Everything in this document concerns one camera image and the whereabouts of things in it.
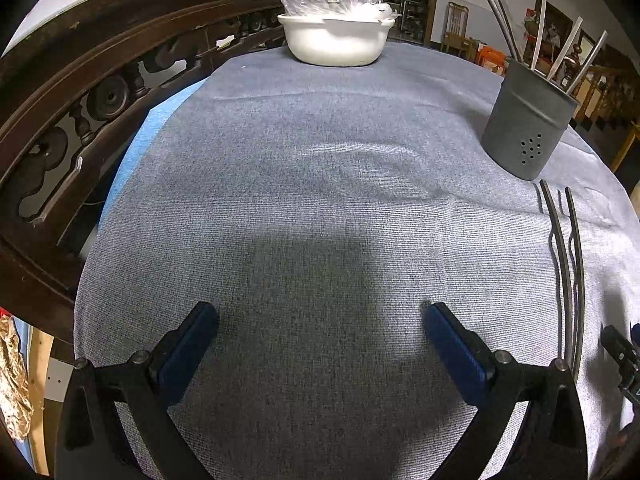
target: gray container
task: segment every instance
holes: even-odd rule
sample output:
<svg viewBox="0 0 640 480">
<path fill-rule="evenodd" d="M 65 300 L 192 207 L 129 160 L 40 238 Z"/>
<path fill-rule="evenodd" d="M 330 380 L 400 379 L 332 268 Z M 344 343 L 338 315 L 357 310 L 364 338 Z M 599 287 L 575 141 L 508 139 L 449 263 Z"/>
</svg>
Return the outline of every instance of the gray container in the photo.
<svg viewBox="0 0 640 480">
<path fill-rule="evenodd" d="M 533 180 L 545 167 L 578 101 L 527 66 L 510 60 L 481 144 L 512 175 Z"/>
</svg>

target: crumpled paper bag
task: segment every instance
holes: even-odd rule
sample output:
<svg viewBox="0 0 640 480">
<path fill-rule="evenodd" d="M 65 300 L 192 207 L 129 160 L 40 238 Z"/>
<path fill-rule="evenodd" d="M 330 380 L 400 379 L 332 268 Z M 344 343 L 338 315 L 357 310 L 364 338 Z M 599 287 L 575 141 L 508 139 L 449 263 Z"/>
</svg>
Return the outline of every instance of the crumpled paper bag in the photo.
<svg viewBox="0 0 640 480">
<path fill-rule="evenodd" d="M 19 344 L 14 320 L 0 317 L 0 409 L 9 435 L 23 441 L 29 434 L 33 406 Z"/>
</svg>

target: white bowl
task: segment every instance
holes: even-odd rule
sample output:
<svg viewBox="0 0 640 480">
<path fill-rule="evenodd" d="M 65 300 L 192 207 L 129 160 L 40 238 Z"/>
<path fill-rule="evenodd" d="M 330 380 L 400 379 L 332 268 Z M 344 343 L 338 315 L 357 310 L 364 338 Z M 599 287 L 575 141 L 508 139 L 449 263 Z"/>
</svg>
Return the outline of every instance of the white bowl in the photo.
<svg viewBox="0 0 640 480">
<path fill-rule="evenodd" d="M 323 66 L 373 63 L 385 46 L 395 19 L 353 22 L 322 16 L 287 16 L 278 21 L 289 49 L 300 61 Z"/>
</svg>

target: metal rod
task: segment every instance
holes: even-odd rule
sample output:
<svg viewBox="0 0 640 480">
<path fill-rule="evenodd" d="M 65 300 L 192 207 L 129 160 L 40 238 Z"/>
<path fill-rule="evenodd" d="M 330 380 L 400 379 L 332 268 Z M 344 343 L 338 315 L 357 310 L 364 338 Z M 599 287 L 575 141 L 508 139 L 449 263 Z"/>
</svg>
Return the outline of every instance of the metal rod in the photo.
<svg viewBox="0 0 640 480">
<path fill-rule="evenodd" d="M 542 0 L 540 5 L 540 15 L 538 16 L 538 35 L 536 36 L 536 47 L 533 49 L 531 58 L 531 69 L 535 70 L 540 55 L 540 45 L 542 45 L 542 35 L 545 31 L 546 0 Z"/>
<path fill-rule="evenodd" d="M 571 92 L 574 91 L 575 86 L 582 80 L 582 78 L 584 77 L 584 75 L 587 73 L 587 70 L 589 69 L 589 67 L 593 64 L 593 60 L 596 59 L 596 56 L 598 55 L 600 49 L 602 48 L 602 46 L 604 45 L 604 41 L 607 39 L 607 31 L 605 30 L 600 39 L 598 40 L 598 43 L 596 43 L 594 45 L 594 47 L 591 49 L 591 52 L 589 53 L 589 55 L 587 56 L 587 59 L 584 60 L 584 64 L 582 66 L 582 68 L 580 69 L 580 72 L 578 72 L 575 77 L 574 80 L 571 81 L 571 83 L 569 83 L 568 88 L 566 89 L 566 92 L 568 94 L 570 94 Z"/>
<path fill-rule="evenodd" d="M 574 381 L 577 383 L 578 374 L 580 373 L 580 361 L 582 360 L 582 340 L 584 339 L 584 261 L 582 260 L 582 243 L 580 241 L 580 229 L 578 228 L 578 215 L 575 212 L 574 197 L 568 187 L 564 188 L 564 193 L 569 205 L 571 229 L 574 232 L 574 277 L 578 289 L 578 299 L 575 305 L 574 362 L 571 364 Z"/>
<path fill-rule="evenodd" d="M 513 59 L 520 60 L 520 53 L 515 46 L 515 43 L 511 39 L 511 35 L 509 34 L 509 28 L 504 19 L 504 15 L 500 12 L 498 5 L 495 3 L 495 0 L 487 0 L 491 10 L 494 12 L 496 19 L 498 20 L 498 25 L 500 25 L 500 30 L 502 31 L 502 35 L 504 36 L 505 41 L 507 42 L 507 46 L 509 47 L 509 52 Z"/>
<path fill-rule="evenodd" d="M 522 62 L 522 54 L 520 53 L 520 49 L 518 48 L 518 45 L 516 44 L 516 39 L 513 35 L 513 27 L 511 27 L 511 22 L 513 21 L 511 18 L 511 13 L 509 12 L 509 7 L 507 6 L 507 1 L 506 0 L 498 0 L 498 5 L 500 6 L 500 12 L 502 13 L 502 15 L 504 16 L 504 22 L 507 26 L 507 31 L 509 32 L 509 37 L 511 38 L 511 43 L 513 43 L 513 46 L 516 49 L 516 54 L 518 54 L 518 57 L 516 58 L 519 62 Z"/>
<path fill-rule="evenodd" d="M 556 249 L 558 250 L 560 281 L 562 282 L 562 296 L 564 297 L 564 355 L 562 358 L 570 365 L 574 360 L 572 355 L 574 349 L 574 308 L 569 276 L 569 258 L 566 255 L 566 247 L 564 246 L 564 237 L 562 236 L 556 205 L 551 198 L 551 193 L 545 180 L 540 180 L 540 187 L 542 188 L 542 195 L 545 197 L 546 208 L 549 211 L 549 218 L 551 218 L 551 231 L 556 239 Z"/>
<path fill-rule="evenodd" d="M 574 42 L 575 35 L 578 34 L 578 31 L 580 30 L 581 25 L 582 25 L 582 18 L 578 16 L 578 19 L 575 20 L 574 28 L 571 29 L 571 32 L 569 33 L 569 37 L 566 39 L 566 41 L 564 42 L 564 45 L 562 46 L 562 49 L 560 50 L 560 54 L 558 54 L 558 57 L 556 57 L 556 60 L 551 66 L 551 70 L 549 70 L 549 74 L 546 76 L 547 81 L 551 81 L 551 78 L 556 75 L 556 72 L 558 71 L 558 69 L 560 68 L 560 65 L 564 61 L 564 56 L 566 56 L 566 53 L 569 51 L 569 47 Z"/>
</svg>

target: wooden chair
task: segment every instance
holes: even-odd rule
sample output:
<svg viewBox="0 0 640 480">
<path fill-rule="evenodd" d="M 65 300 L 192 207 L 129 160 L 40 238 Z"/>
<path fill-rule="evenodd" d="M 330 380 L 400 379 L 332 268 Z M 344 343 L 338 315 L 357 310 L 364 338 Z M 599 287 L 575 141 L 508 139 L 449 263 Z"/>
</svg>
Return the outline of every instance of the wooden chair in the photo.
<svg viewBox="0 0 640 480">
<path fill-rule="evenodd" d="M 465 59 L 471 49 L 471 42 L 466 37 L 466 22 L 469 16 L 469 9 L 465 6 L 449 2 L 445 14 L 446 30 L 440 44 L 440 51 L 449 53 L 449 47 L 458 50 L 458 55 L 466 53 Z"/>
<path fill-rule="evenodd" d="M 100 214 L 91 193 L 153 106 L 233 56 L 282 44 L 281 12 L 280 0 L 87 0 L 0 60 L 3 307 L 73 341 L 83 226 Z M 168 80 L 150 82 L 171 67 Z"/>
</svg>

